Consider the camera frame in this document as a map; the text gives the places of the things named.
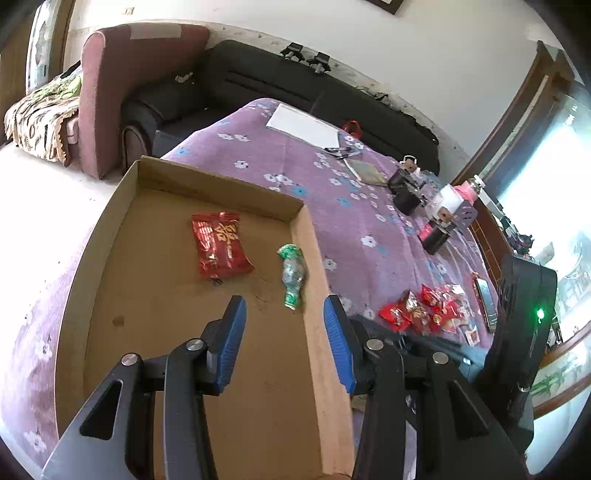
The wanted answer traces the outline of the pile of red snacks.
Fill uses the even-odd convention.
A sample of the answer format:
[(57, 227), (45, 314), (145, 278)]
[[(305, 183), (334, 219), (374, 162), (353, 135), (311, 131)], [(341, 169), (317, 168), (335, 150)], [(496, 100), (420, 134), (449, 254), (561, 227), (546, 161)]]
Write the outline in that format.
[(397, 301), (384, 305), (378, 315), (397, 333), (449, 334), (471, 347), (481, 342), (468, 297), (460, 285), (423, 284), (418, 292), (407, 290)]

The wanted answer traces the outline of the green clear candy packet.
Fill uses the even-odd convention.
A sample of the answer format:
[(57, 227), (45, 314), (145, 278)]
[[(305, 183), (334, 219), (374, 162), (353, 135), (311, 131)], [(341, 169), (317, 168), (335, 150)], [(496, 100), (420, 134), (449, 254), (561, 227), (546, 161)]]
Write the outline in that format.
[(297, 245), (286, 244), (277, 250), (277, 255), (283, 260), (281, 281), (286, 288), (283, 304), (291, 311), (296, 311), (301, 300), (301, 287), (307, 275), (304, 254)]

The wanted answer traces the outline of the red snack packet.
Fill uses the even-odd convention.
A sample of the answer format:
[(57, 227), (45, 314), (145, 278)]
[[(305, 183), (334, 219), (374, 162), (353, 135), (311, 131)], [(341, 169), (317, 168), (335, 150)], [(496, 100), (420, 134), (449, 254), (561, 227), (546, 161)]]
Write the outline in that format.
[(254, 270), (240, 240), (238, 212), (193, 214), (191, 225), (202, 279), (218, 281)]

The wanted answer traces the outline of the smartphone in red case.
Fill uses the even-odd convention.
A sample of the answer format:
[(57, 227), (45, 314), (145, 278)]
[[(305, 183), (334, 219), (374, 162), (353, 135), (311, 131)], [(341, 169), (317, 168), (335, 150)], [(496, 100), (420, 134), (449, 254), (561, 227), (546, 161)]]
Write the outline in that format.
[(496, 332), (498, 313), (489, 284), (484, 278), (474, 274), (473, 287), (487, 330), (493, 334)]

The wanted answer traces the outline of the black cup near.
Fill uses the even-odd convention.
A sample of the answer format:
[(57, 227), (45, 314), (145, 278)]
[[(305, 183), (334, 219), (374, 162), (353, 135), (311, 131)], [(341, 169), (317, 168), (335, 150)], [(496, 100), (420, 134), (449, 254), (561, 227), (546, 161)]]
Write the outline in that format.
[(424, 250), (435, 255), (450, 238), (449, 229), (436, 220), (430, 220), (418, 235)]

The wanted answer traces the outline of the black cup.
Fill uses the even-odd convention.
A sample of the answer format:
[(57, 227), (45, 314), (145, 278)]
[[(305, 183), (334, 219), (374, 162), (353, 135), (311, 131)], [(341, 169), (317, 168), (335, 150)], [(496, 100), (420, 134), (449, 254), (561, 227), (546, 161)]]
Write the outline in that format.
[(417, 183), (404, 168), (399, 168), (387, 182), (393, 196), (393, 204), (405, 215), (412, 215), (421, 204)]
[(430, 220), (418, 235), (424, 250), (435, 255), (450, 238), (449, 229), (436, 220)]

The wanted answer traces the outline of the pink bottle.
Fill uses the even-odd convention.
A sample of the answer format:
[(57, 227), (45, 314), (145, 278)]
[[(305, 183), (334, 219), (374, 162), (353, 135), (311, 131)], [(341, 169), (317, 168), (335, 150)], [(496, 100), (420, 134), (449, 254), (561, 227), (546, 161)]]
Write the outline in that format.
[(473, 205), (484, 187), (484, 181), (478, 175), (474, 175), (462, 184), (456, 185), (455, 190), (464, 200)]

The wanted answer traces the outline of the purple floral tablecloth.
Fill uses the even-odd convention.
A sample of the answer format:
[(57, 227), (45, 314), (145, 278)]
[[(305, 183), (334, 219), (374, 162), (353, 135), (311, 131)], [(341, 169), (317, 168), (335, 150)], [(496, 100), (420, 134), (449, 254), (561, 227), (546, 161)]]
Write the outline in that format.
[[(436, 255), (422, 249), (422, 214), (398, 212), (383, 188), (356, 181), (341, 161), (266, 128), (276, 101), (259, 99), (187, 139), (163, 161), (255, 184), (308, 206), (329, 293), (374, 318), (405, 290), (470, 286), (486, 270), (471, 234)], [(1, 419), (37, 466), (58, 440), (55, 366), (68, 295), (88, 240), (117, 187), (77, 167), (1, 151)]]

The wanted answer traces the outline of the black cup far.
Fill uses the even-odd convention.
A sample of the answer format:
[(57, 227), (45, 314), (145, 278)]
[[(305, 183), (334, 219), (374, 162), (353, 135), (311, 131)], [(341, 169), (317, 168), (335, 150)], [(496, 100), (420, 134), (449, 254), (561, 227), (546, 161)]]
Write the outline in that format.
[(405, 215), (412, 215), (421, 204), (417, 183), (404, 168), (399, 168), (387, 182), (393, 196), (393, 204)]

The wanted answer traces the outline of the brown cardboard tray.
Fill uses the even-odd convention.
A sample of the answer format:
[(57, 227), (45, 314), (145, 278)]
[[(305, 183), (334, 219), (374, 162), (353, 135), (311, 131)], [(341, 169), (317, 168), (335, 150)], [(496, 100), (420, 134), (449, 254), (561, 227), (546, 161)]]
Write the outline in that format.
[[(214, 283), (198, 274), (191, 216), (238, 212), (254, 270)], [(307, 275), (296, 311), (283, 304), (294, 244)], [(55, 415), (64, 431), (125, 354), (170, 352), (245, 299), (230, 383), (205, 401), (222, 479), (344, 479), (353, 471), (349, 396), (339, 384), (322, 304), (328, 280), (308, 206), (255, 184), (153, 158), (115, 189), (81, 257), (61, 323)]]

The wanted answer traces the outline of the tan notebook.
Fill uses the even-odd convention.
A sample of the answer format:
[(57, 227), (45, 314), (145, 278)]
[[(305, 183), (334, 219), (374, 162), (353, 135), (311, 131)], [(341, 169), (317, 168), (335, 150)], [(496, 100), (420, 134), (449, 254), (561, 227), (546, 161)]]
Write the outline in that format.
[(346, 158), (344, 163), (359, 182), (370, 186), (387, 185), (387, 178), (373, 164), (352, 158)]

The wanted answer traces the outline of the black marker pen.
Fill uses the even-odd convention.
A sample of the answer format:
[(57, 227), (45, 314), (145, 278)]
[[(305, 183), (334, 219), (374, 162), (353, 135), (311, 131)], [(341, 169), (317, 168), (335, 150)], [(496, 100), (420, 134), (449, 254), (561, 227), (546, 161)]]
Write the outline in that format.
[(325, 153), (338, 159), (346, 159), (362, 154), (362, 151), (351, 146), (339, 147), (339, 148), (325, 148)]

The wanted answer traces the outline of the white paper sheet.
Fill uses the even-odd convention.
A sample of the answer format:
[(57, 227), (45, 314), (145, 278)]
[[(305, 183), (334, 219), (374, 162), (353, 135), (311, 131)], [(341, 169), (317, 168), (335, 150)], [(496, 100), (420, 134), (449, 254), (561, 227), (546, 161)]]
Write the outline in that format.
[(290, 105), (280, 103), (266, 128), (286, 134), (321, 149), (339, 148), (339, 130)]

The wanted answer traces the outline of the black leather sofa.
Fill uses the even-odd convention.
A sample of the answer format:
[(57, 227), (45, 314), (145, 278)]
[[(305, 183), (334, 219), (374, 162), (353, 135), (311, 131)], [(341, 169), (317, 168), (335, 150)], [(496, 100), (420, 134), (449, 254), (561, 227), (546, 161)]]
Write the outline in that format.
[(193, 132), (211, 126), (247, 103), (272, 98), (333, 126), (356, 121), (363, 143), (398, 158), (415, 156), (439, 173), (439, 140), (427, 127), (383, 102), (311, 67), (235, 40), (202, 54), (192, 70), (134, 90), (123, 101), (122, 158), (161, 157)]

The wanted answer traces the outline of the patterned blanket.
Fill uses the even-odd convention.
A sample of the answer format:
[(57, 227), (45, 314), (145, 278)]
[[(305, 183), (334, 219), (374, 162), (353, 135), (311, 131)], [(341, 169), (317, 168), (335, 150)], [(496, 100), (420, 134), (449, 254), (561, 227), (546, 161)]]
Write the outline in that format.
[(28, 154), (67, 167), (66, 123), (76, 118), (82, 87), (80, 66), (56, 76), (13, 104), (4, 116), (4, 133)]

